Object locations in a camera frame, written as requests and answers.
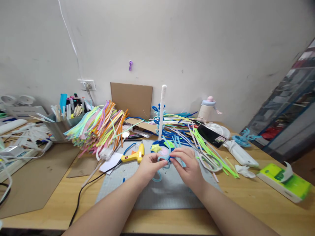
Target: wall outlet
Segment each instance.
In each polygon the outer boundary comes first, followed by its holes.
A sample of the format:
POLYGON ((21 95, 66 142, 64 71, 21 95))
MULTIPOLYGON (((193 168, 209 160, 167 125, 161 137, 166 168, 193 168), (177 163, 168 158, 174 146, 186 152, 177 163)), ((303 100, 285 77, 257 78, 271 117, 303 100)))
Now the wall outlet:
POLYGON ((81 79, 78 79, 78 81, 81 83, 82 90, 86 91, 85 86, 91 85, 90 91, 96 91, 96 86, 95 86, 94 80, 86 80, 86 79, 84 79, 83 82, 82 82, 81 79))

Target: red object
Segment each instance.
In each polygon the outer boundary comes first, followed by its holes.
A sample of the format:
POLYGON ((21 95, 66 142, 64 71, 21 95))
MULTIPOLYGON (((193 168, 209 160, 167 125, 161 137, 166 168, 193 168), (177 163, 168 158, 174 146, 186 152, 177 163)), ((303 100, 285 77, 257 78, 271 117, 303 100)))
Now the red object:
POLYGON ((266 131, 262 134, 262 137, 265 140, 271 141, 274 139, 274 137, 282 131, 283 128, 268 128, 266 131))

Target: pen holder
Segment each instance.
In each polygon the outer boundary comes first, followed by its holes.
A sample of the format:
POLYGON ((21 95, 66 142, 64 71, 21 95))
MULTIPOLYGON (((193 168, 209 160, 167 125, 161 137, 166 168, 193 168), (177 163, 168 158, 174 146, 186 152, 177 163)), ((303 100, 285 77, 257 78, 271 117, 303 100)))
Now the pen holder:
MULTIPOLYGON (((79 116, 69 119, 69 120, 58 121, 58 122, 44 122, 47 128, 53 134, 54 139, 52 139, 52 141, 54 143, 70 142, 68 139, 66 139, 66 136, 63 133, 70 130, 74 126, 76 126, 81 121, 83 116, 84 114, 81 113, 79 116)), ((47 118, 56 120, 55 114, 51 114, 47 116, 47 118)))

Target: finger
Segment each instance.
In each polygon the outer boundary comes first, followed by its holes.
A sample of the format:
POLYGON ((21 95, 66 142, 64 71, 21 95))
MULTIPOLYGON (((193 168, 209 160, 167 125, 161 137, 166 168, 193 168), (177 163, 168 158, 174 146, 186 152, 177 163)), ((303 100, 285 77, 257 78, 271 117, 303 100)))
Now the finger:
POLYGON ((189 163, 191 163, 193 161, 193 159, 191 157, 189 157, 186 153, 184 152, 179 152, 179 151, 176 151, 176 152, 172 152, 170 154, 171 157, 179 157, 180 159, 183 160, 183 162, 185 162, 185 164, 189 167, 189 163))
POLYGON ((188 148, 182 148, 182 147, 178 147, 178 148, 175 148, 173 150, 173 152, 183 152, 185 153, 187 156, 189 156, 190 158, 194 158, 195 157, 195 154, 193 153, 192 150, 188 149, 188 148))
POLYGON ((160 156, 161 156, 161 154, 156 153, 156 152, 152 152, 152 153, 149 154, 149 158, 152 161, 152 163, 157 162, 158 161, 158 157, 160 157, 160 156))
POLYGON ((185 174, 185 170, 184 168, 180 165, 180 163, 175 159, 175 158, 171 158, 170 159, 171 162, 173 163, 173 165, 175 166, 175 169, 177 170, 177 172, 179 173, 180 176, 185 174))
POLYGON ((148 158, 151 160, 152 163, 155 163, 158 161, 158 157, 160 156, 160 154, 156 153, 156 152, 152 152, 149 154, 144 155, 143 158, 148 158))
POLYGON ((167 164, 168 164, 167 160, 163 160, 163 161, 159 161, 159 162, 154 163, 153 165, 154 165, 154 168, 155 168, 155 172, 158 171, 159 169, 163 168, 167 164))

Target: cutting mat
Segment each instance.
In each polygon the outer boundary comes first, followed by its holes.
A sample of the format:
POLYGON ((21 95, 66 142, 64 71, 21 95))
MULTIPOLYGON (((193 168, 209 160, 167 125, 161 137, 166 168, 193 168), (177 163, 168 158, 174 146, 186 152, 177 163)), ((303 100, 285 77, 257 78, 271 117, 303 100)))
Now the cutting mat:
MULTIPOLYGON (((153 140, 144 140, 145 153, 149 153, 153 140)), ((124 153, 130 145, 124 143, 124 147, 118 150, 118 153, 124 153)), ((212 174, 207 171, 199 162, 201 172, 205 180, 220 189, 212 174)), ((131 161, 120 164, 110 175, 106 175, 96 203, 114 191, 122 184, 123 178, 129 179, 138 169, 137 161, 131 161)), ((134 209, 190 209, 204 208, 196 195, 184 184, 175 167, 171 164, 169 169, 160 170, 162 180, 160 182, 150 181, 147 187, 139 195, 134 209)))

